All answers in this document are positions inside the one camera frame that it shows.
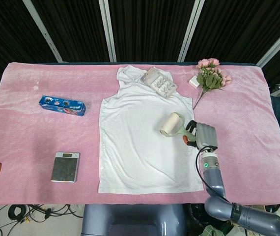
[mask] table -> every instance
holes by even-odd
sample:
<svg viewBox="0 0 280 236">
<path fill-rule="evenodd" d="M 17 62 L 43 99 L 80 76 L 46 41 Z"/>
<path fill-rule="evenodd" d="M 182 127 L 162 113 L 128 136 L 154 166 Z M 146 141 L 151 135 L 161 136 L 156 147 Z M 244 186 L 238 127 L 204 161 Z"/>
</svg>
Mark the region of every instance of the table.
<svg viewBox="0 0 280 236">
<path fill-rule="evenodd" d="M 0 204 L 203 203 L 206 191 L 177 194 L 100 194 L 99 110 L 117 93 L 116 73 L 126 65 L 10 63 L 0 83 Z M 134 64 L 141 69 L 152 65 Z M 178 92 L 194 100 L 188 85 L 194 65 L 155 65 L 170 71 Z M 194 113 L 214 126 L 226 197 L 240 204 L 280 203 L 280 128 L 261 68 L 222 66 L 233 82 L 207 93 Z M 83 117 L 43 110 L 42 95 L 83 101 Z M 76 183 L 51 182 L 57 151 L 80 152 Z"/>
</svg>

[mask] white sleeveless shirt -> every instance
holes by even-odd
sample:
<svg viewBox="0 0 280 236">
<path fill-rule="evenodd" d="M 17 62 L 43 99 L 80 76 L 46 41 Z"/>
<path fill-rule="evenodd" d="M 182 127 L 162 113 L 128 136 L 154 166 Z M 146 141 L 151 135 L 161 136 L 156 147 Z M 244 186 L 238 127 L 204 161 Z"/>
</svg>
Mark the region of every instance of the white sleeveless shirt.
<svg viewBox="0 0 280 236">
<path fill-rule="evenodd" d="M 159 70 L 172 80 L 171 74 Z M 164 99 L 133 66 L 117 73 L 118 93 L 100 110 L 100 193 L 148 194 L 203 190 L 196 172 L 197 149 L 182 135 L 163 136 L 159 129 L 172 112 L 194 118 L 192 99 L 175 92 Z"/>
</svg>

